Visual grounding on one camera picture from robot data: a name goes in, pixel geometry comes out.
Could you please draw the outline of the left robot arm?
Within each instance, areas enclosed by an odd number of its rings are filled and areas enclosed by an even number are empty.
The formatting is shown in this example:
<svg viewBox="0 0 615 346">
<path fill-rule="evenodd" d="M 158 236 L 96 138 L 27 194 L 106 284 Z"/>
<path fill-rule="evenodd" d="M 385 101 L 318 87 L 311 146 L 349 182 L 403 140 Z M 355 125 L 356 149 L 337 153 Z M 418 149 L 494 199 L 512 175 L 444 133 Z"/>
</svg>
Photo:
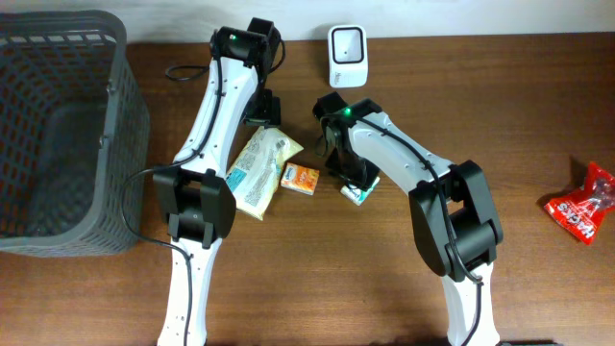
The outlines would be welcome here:
<svg viewBox="0 0 615 346">
<path fill-rule="evenodd" d="M 172 164 L 153 176 L 172 248 L 160 345 L 208 341 L 212 268 L 236 214 L 226 183 L 230 151 L 239 125 L 280 126 L 281 101 L 265 83 L 284 52 L 275 24 L 260 18 L 245 30 L 222 27 L 210 39 L 208 86 L 196 119 Z"/>
</svg>

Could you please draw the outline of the red snack bag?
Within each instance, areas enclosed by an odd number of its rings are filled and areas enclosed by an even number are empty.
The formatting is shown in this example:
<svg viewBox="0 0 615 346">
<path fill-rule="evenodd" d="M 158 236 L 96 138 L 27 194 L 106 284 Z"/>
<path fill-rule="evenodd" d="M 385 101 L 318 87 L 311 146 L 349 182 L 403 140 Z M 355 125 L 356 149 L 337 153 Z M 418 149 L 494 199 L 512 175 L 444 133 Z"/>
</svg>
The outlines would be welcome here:
<svg viewBox="0 0 615 346">
<path fill-rule="evenodd" d="M 614 211 L 614 176 L 591 162 L 583 186 L 552 198 L 544 210 L 580 242 L 591 245 L 606 215 Z"/>
</svg>

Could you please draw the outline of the cream noodle packet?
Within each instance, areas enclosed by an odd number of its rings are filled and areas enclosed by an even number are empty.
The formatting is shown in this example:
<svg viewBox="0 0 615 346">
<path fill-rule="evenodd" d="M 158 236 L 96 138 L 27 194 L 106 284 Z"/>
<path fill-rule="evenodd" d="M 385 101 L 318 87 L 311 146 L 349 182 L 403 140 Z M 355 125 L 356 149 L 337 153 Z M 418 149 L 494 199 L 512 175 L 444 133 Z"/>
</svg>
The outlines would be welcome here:
<svg viewBox="0 0 615 346">
<path fill-rule="evenodd" d="M 236 208 L 262 221 L 285 163 L 303 149 L 279 129 L 259 127 L 227 173 Z"/>
</svg>

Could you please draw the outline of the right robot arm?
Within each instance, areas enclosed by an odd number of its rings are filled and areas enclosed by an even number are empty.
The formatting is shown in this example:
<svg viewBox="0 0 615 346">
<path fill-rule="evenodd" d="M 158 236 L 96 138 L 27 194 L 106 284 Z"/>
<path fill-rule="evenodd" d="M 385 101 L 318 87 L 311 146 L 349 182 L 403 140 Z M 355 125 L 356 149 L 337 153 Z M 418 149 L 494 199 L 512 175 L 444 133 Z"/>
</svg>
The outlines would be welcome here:
<svg viewBox="0 0 615 346">
<path fill-rule="evenodd" d="M 416 248 L 443 285 L 449 344 L 500 344 L 490 285 L 504 234 L 482 169 L 425 149 L 369 98 L 350 105 L 332 92 L 312 113 L 346 186 L 366 191 L 384 174 L 406 194 Z"/>
</svg>

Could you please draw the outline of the orange tissue pack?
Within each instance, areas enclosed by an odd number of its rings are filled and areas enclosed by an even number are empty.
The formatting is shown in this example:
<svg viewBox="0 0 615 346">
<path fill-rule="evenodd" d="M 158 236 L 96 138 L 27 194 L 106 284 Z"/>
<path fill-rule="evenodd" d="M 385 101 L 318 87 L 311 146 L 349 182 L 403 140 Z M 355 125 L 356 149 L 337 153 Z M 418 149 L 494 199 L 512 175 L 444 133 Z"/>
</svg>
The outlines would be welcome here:
<svg viewBox="0 0 615 346">
<path fill-rule="evenodd" d="M 320 171 L 317 169 L 289 162 L 283 172 L 280 184 L 282 187 L 306 195 L 313 195 L 319 176 Z"/>
</svg>

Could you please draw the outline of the teal tissue pack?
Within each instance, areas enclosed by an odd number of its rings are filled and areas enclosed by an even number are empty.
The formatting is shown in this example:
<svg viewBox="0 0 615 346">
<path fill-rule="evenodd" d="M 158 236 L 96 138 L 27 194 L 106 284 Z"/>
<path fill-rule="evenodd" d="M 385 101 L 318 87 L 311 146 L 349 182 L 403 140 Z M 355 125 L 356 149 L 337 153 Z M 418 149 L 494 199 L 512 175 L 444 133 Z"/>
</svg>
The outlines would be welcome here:
<svg viewBox="0 0 615 346">
<path fill-rule="evenodd" d="M 348 200 L 353 202 L 357 206 L 361 206 L 363 202 L 369 197 L 369 195 L 373 192 L 375 187 L 380 182 L 380 178 L 377 177 L 375 181 L 366 189 L 362 190 L 354 185 L 344 185 L 340 189 L 340 193 L 345 196 Z"/>
</svg>

